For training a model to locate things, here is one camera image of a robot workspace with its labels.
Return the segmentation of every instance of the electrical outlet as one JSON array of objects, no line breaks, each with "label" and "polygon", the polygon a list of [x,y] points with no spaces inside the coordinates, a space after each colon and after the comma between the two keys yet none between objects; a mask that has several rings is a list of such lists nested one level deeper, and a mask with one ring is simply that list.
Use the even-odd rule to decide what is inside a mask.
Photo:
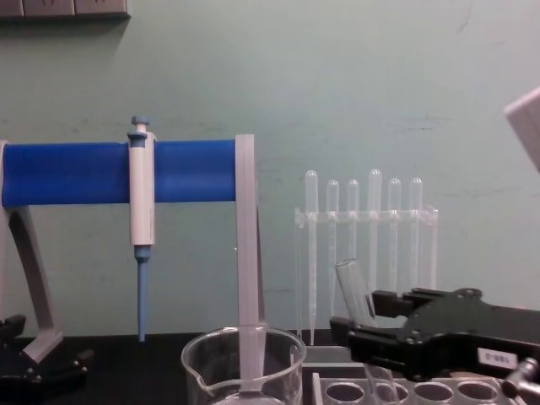
[{"label": "electrical outlet", "polygon": [[75,0],[77,14],[125,14],[127,0]]},{"label": "electrical outlet", "polygon": [[23,15],[23,0],[0,0],[0,18]]},{"label": "electrical outlet", "polygon": [[23,2],[25,17],[75,15],[73,0],[23,0]]}]

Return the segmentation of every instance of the glass beaker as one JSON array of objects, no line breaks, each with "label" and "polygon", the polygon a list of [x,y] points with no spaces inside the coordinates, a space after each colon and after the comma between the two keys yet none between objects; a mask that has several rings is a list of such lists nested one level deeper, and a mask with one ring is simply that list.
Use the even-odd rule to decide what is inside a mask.
[{"label": "glass beaker", "polygon": [[305,345],[266,326],[225,327],[190,341],[188,405],[300,405]]}]

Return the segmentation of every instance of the white label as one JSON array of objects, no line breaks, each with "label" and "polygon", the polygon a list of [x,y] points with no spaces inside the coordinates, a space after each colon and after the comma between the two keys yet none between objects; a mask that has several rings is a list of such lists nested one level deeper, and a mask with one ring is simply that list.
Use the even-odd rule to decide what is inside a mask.
[{"label": "white label", "polygon": [[511,370],[517,369],[517,356],[513,353],[478,348],[478,361],[483,365],[494,365],[495,367]]}]

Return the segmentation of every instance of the blue pipette holder bar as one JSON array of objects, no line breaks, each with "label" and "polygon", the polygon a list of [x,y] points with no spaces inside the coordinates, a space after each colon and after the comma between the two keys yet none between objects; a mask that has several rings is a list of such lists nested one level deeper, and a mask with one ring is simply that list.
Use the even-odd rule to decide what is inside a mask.
[{"label": "blue pipette holder bar", "polygon": [[[235,200],[235,141],[157,142],[155,200]],[[7,144],[5,208],[129,203],[127,143]]]}]

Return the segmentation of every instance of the pipette stand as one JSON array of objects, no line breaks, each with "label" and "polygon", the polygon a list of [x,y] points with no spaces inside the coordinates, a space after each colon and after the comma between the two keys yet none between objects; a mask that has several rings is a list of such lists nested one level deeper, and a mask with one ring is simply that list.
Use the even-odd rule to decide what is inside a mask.
[{"label": "pipette stand", "polygon": [[[128,146],[14,145],[2,141],[0,161],[0,298],[6,288],[6,250],[11,232],[39,327],[37,338],[24,353],[39,364],[62,341],[62,332],[52,309],[30,206],[129,203]],[[157,142],[154,162],[156,203],[236,202],[239,324],[263,324],[254,136],[237,135],[234,140],[225,141]],[[24,318],[20,318],[16,318],[17,325],[0,324],[0,340],[4,327],[12,327],[14,336],[22,332]],[[262,372],[263,339],[240,338],[244,340],[240,344],[242,378],[256,377]]]},{"label": "pipette stand", "polygon": [[[368,186],[364,188],[367,190],[365,209],[360,207],[359,183],[355,179],[347,184],[347,201],[343,204],[346,208],[342,210],[339,204],[339,183],[330,180],[325,188],[327,206],[326,210],[320,210],[318,175],[309,170],[305,174],[305,209],[296,208],[294,212],[297,333],[300,336],[303,326],[307,325],[305,314],[308,314],[311,345],[314,344],[317,305],[321,303],[317,297],[320,297],[320,292],[324,289],[328,290],[329,302],[325,302],[328,302],[330,316],[335,315],[334,295],[339,292],[335,291],[334,266],[341,260],[359,260],[371,291],[381,289],[381,286],[377,285],[381,272],[386,272],[385,276],[388,276],[390,285],[385,285],[384,288],[390,291],[403,291],[414,287],[436,288],[439,213],[437,209],[423,203],[423,183],[419,178],[414,178],[409,183],[408,207],[402,204],[401,181],[393,178],[388,182],[388,201],[384,205],[386,209],[382,208],[382,173],[377,169],[370,172]],[[403,234],[404,225],[410,228],[409,240],[398,237]],[[343,226],[348,228],[346,237],[337,232]],[[388,241],[381,244],[379,230],[384,226],[389,227]],[[369,235],[369,240],[361,240],[360,235],[363,234],[360,234],[359,230],[362,227],[367,227],[365,234]],[[321,249],[324,245],[320,243],[321,237],[317,236],[320,228],[327,228],[325,230],[328,231],[326,249]],[[405,245],[408,245],[410,252],[408,256],[399,254]],[[377,260],[381,253],[388,255],[387,261],[383,263],[385,268],[382,268],[381,260]],[[403,270],[408,272],[408,276],[398,277]],[[321,287],[321,283],[317,281],[324,281],[326,285]],[[303,298],[305,294],[302,287],[306,282],[309,290],[307,299]]]}]

